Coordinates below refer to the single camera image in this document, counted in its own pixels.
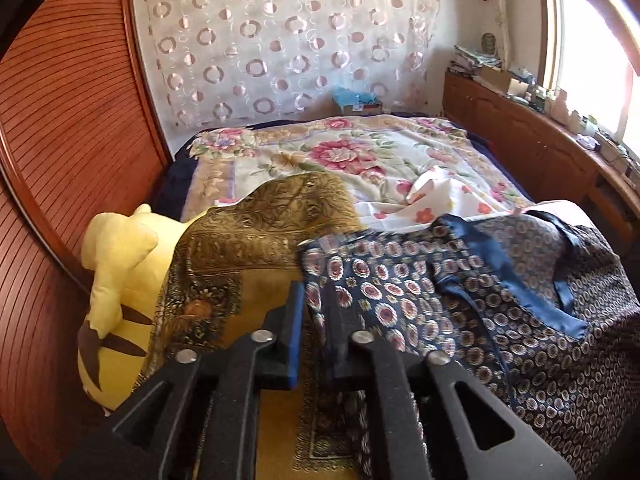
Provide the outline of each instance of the brown stripe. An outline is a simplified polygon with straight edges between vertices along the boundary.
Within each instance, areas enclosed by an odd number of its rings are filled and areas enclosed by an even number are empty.
[[[78,331],[78,351],[82,364],[93,384],[100,390],[100,361],[98,361],[98,350],[100,349],[100,338],[98,332],[89,326],[86,320]]]
[[[121,305],[122,307],[122,319],[138,323],[140,325],[152,325],[153,322],[141,312],[134,310],[130,306]]]
[[[121,354],[135,357],[144,357],[146,355],[146,352],[138,345],[115,334],[107,334],[107,337],[102,340],[102,348],[108,348]]]

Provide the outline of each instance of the wall decoration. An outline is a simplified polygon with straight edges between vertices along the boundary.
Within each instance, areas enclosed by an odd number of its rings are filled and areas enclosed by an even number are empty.
[[[439,9],[440,0],[134,0],[174,151],[203,128],[332,115],[337,86],[423,110]]]

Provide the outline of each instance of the wooden drawer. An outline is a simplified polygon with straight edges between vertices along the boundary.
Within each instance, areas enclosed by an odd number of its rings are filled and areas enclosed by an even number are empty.
[[[479,87],[475,101],[476,116],[474,127],[470,130],[488,140],[494,147],[495,155],[500,158],[500,146],[506,134],[504,99],[490,90]]]
[[[511,175],[539,200],[540,175],[545,161],[545,137],[535,117],[520,105],[504,100],[502,136],[495,142],[497,158]]]
[[[595,178],[596,167],[584,150],[557,130],[541,127],[545,156],[537,200],[580,203]]]
[[[476,126],[476,84],[463,77],[445,76],[442,108],[445,115],[467,130]]]

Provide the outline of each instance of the wooden cabinet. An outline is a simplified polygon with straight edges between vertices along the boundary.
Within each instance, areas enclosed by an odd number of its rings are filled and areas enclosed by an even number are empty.
[[[447,75],[442,95],[442,105],[449,118],[467,128],[476,122],[476,101],[473,98],[472,84],[467,79]]]
[[[537,202],[580,202],[587,193],[596,166],[550,119],[451,74],[443,104],[449,118],[491,142],[496,158]]]
[[[546,166],[545,137],[532,124],[531,118],[513,110],[513,103],[504,112],[503,135],[494,141],[500,163],[538,200],[540,175]]]
[[[447,74],[444,112],[492,145],[497,160],[536,202],[571,200],[595,206],[621,240],[640,233],[640,196],[599,154],[565,128],[472,80]]]
[[[537,200],[582,200],[593,181],[595,167],[580,150],[579,146],[572,146],[566,139],[556,138],[549,142]]]

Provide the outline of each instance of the window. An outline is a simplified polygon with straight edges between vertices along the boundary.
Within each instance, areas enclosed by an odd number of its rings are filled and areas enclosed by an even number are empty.
[[[557,0],[558,75],[569,111],[592,115],[640,156],[640,78],[603,17],[587,0]]]

